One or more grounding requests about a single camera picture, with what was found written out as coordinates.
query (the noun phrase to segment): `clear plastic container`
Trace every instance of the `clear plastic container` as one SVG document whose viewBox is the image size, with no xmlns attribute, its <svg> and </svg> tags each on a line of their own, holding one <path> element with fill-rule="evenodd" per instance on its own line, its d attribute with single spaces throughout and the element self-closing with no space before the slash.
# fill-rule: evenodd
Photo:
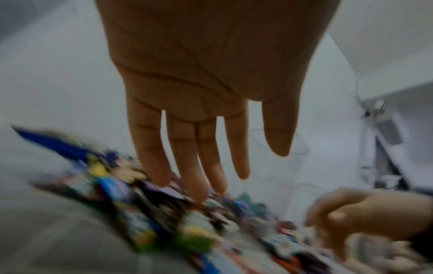
<svg viewBox="0 0 433 274">
<path fill-rule="evenodd" d="M 263 129 L 249 132 L 250 177 L 240 180 L 231 162 L 223 162 L 228 180 L 228 192 L 237 197 L 247 193 L 253 202 L 265 203 L 272 213 L 283 218 L 287 212 L 290 193 L 301 170 L 308 148 L 296 133 L 290 154 L 280 157 L 269 148 Z"/>
</svg>

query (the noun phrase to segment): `palm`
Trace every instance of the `palm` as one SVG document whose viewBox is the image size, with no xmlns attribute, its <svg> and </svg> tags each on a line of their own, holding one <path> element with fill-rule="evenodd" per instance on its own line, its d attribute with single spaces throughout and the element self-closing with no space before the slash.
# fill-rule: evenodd
<svg viewBox="0 0 433 274">
<path fill-rule="evenodd" d="M 110 55 L 127 91 L 131 134 L 155 183 L 170 180 L 161 110 L 187 190 L 226 188 L 217 145 L 223 116 L 238 175 L 249 174 L 247 99 L 263 102 L 272 150 L 287 155 L 309 60 L 339 0 L 98 1 Z"/>
</svg>

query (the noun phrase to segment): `hand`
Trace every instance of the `hand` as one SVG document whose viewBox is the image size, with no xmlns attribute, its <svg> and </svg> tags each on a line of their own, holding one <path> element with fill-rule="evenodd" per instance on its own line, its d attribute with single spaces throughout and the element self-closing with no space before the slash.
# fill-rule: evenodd
<svg viewBox="0 0 433 274">
<path fill-rule="evenodd" d="M 197 155 L 214 190 L 226 190 L 217 116 L 238 176 L 248 177 L 248 99 L 263 103 L 271 149 L 288 155 L 309 61 L 339 2 L 97 0 L 134 145 L 152 181 L 171 180 L 162 110 L 182 182 L 197 201 L 208 195 Z"/>
<path fill-rule="evenodd" d="M 305 225 L 314 226 L 324 247 L 345 259 L 345 240 L 366 233 L 405 240 L 433 223 L 433 199 L 402 191 L 339 189 L 319 198 Z"/>
</svg>

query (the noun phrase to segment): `human hand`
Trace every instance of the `human hand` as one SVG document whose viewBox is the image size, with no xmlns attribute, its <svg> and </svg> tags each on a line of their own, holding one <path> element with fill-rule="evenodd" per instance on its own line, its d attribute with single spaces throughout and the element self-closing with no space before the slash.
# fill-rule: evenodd
<svg viewBox="0 0 433 274">
<path fill-rule="evenodd" d="M 314 226 L 323 246 L 345 259 L 345 240 L 354 233 L 405 240 L 433 223 L 433 199 L 402 191 L 339 189 L 320 197 L 305 225 Z"/>
<path fill-rule="evenodd" d="M 152 181 L 171 180 L 168 138 L 189 195 L 226 190 L 215 131 L 223 116 L 240 178 L 249 175 L 248 99 L 261 101 L 265 136 L 286 156 L 299 93 L 340 0 L 97 0 L 111 59 L 126 89 L 135 148 Z"/>
</svg>

